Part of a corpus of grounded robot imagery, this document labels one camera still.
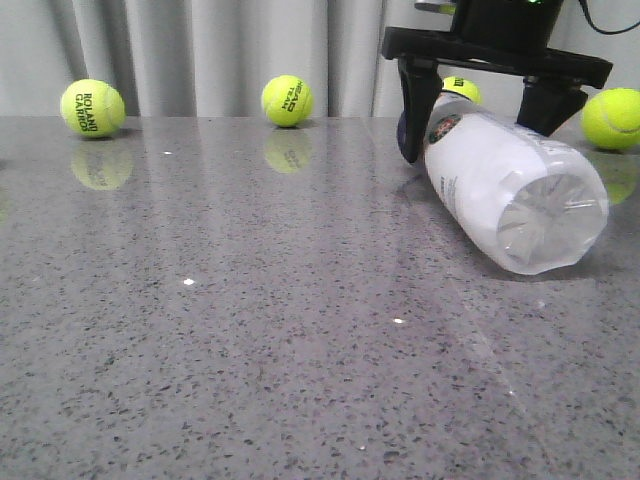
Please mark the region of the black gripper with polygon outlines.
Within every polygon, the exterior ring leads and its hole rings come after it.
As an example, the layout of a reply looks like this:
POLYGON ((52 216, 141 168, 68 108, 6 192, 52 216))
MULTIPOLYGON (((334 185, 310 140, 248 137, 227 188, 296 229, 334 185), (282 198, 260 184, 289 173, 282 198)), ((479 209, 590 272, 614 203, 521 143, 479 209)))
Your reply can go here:
POLYGON ((447 31, 389 26, 381 54, 398 59, 403 111, 397 142, 414 164, 443 81, 438 65, 523 77, 516 123, 545 137, 579 112, 601 89, 613 64, 605 59, 550 48, 560 1, 459 1, 447 31))

